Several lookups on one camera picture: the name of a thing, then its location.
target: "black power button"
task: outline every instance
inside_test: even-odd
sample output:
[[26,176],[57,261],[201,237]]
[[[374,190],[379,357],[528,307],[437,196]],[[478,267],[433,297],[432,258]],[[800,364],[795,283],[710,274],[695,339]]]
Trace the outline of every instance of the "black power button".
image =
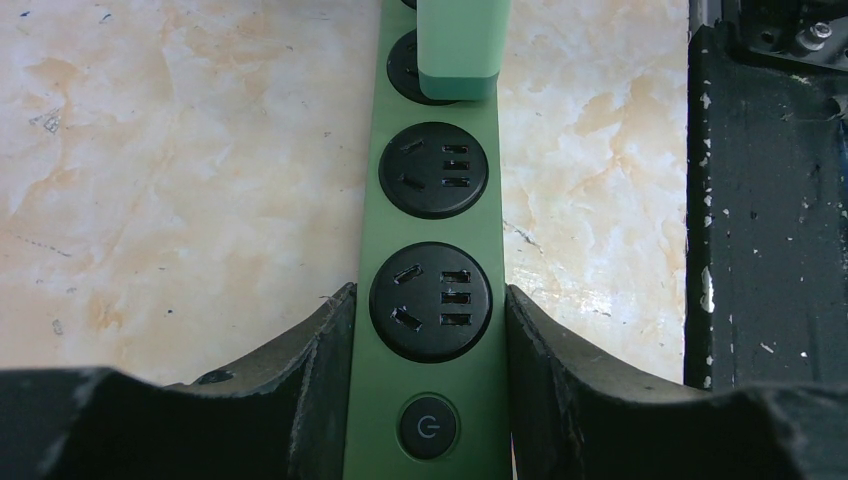
[[435,397],[412,402],[400,419],[403,447],[415,458],[430,460],[445,453],[456,438],[456,417]]

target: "silver bolt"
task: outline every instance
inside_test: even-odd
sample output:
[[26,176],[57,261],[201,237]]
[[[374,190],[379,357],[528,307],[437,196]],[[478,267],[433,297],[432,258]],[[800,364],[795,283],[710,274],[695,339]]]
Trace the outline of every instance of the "silver bolt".
[[805,30],[798,32],[795,41],[808,52],[818,52],[824,48],[824,43],[833,35],[833,29],[825,22],[818,22]]

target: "marble surface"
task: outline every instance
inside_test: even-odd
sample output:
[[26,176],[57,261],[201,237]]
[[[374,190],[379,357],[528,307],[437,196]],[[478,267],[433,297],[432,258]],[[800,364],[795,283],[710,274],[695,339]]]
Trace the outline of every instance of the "marble surface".
[[[507,280],[676,381],[687,13],[514,0],[499,84]],[[378,0],[0,15],[0,367],[190,382],[356,278]]]

